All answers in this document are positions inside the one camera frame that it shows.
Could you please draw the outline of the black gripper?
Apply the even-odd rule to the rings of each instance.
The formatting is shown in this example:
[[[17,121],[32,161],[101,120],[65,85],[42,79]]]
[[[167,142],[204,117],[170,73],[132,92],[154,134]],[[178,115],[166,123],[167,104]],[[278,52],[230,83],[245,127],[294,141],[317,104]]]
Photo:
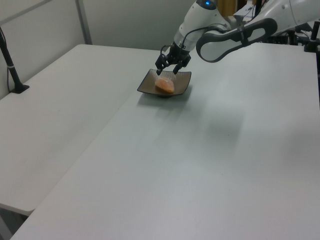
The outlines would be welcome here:
[[[164,48],[168,48],[168,54],[164,54]],[[163,69],[168,66],[176,65],[173,69],[173,74],[176,75],[179,70],[185,68],[191,60],[190,52],[181,49],[176,44],[165,45],[160,50],[160,55],[155,61],[155,66],[157,68],[156,74],[159,76]]]

